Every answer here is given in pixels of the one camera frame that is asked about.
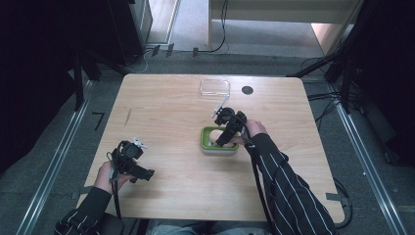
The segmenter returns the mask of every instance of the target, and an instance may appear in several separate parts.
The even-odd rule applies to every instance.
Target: wooden table
[[[211,21],[220,20],[224,0],[208,0],[208,44]],[[347,27],[353,24],[363,0],[231,0],[226,20],[312,23],[323,52],[339,47]]]
[[[233,156],[209,156],[201,150],[201,130],[213,125],[210,115],[222,100],[201,95],[203,79],[230,82],[230,99],[224,107],[261,120],[290,157],[294,171],[333,219],[343,221],[341,204],[326,200],[326,193],[337,190],[302,82],[291,77],[127,75],[85,185],[94,183],[107,152],[136,136],[149,146],[138,164],[156,172],[150,181],[123,186],[119,192],[123,216],[265,220],[246,150],[240,146]],[[246,85],[253,94],[241,91]],[[115,214],[113,202],[107,212]]]

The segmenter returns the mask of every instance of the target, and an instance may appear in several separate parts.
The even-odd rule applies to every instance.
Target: pinstripe shirt
[[[338,234],[333,219],[288,164],[268,134],[253,137],[254,160],[262,172],[265,198],[279,234]]]

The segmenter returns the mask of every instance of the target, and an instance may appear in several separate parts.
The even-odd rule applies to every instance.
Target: black tape
[[[98,120],[97,125],[95,126],[95,129],[94,129],[95,131],[97,131],[98,127],[101,124],[101,121],[103,121],[105,113],[92,112],[92,115],[100,115],[101,116],[100,119]]]
[[[193,48],[193,58],[195,58],[195,57],[197,57],[197,56],[199,56],[199,48],[194,47],[194,48]]]
[[[342,196],[340,196],[339,194],[326,193],[326,199],[330,200],[330,201],[341,202],[342,201]]]
[[[171,54],[173,53],[173,47],[174,47],[174,43],[171,43],[170,45],[168,45],[168,49],[167,49],[167,53],[165,54],[165,57],[170,57]]]
[[[160,45],[156,46],[155,49],[153,49],[152,57],[156,56],[159,53]]]

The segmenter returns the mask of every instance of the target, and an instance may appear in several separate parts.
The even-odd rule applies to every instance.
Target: person
[[[88,195],[76,210],[70,211],[56,223],[55,234],[100,234],[100,220],[104,217],[105,210],[113,195],[113,187],[110,182],[111,172],[111,162],[103,163]],[[132,178],[132,175],[121,174],[117,180],[118,189]]]
[[[273,228],[269,228],[265,222],[236,222],[236,221],[197,221],[197,220],[171,220],[151,219],[146,234],[338,234],[335,223],[324,206],[310,191],[308,184],[288,164],[288,156],[279,151],[265,126],[260,121],[247,121],[247,128],[251,135],[250,146],[246,145],[256,165],[262,173],[265,199],[271,215]],[[241,143],[241,139],[234,138],[232,141]],[[70,212],[64,219],[65,231],[72,229],[78,223],[67,222],[71,214],[89,214],[91,221],[97,223],[99,215],[104,213],[105,207],[110,200],[112,191],[109,183],[109,170],[111,165],[105,163],[100,169],[94,191],[88,194],[77,210]],[[123,176],[118,184],[122,186],[128,176]],[[94,204],[93,198],[97,194],[106,195],[106,199],[99,205]]]

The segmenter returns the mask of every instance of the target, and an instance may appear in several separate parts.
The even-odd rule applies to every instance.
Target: metal rail
[[[336,91],[337,89],[332,85],[329,85],[330,91]],[[388,226],[392,234],[408,234],[403,222],[400,219],[399,213],[397,212],[396,206],[394,205],[391,196],[389,195],[376,167],[373,165],[369,153],[366,151],[365,145],[360,138],[360,135],[354,125],[353,119],[346,113],[342,106],[337,106],[337,111],[340,118],[342,119],[343,125],[345,126],[348,137],[350,138],[351,144],[356,151],[357,157],[363,170],[366,174],[367,180],[369,181],[372,191],[378,200],[379,206],[384,214]]]
[[[52,186],[58,176],[58,173],[61,169],[62,163],[67,156],[68,149],[73,140],[73,136],[76,133],[76,130],[79,127],[80,122],[82,121],[83,115],[89,103],[90,93],[92,92],[93,82],[88,81],[85,85],[84,95],[85,99],[80,109],[75,112],[69,122],[68,128],[64,133],[64,136],[58,146],[58,149],[55,152],[55,155],[50,162],[48,169],[43,176],[42,181],[40,182],[39,187],[37,188],[36,193],[31,199],[30,205],[24,215],[22,223],[18,229],[17,235],[28,235],[33,231],[34,225],[36,224],[37,218],[42,212],[43,206],[46,203],[46,200],[49,196],[49,193],[52,190]]]

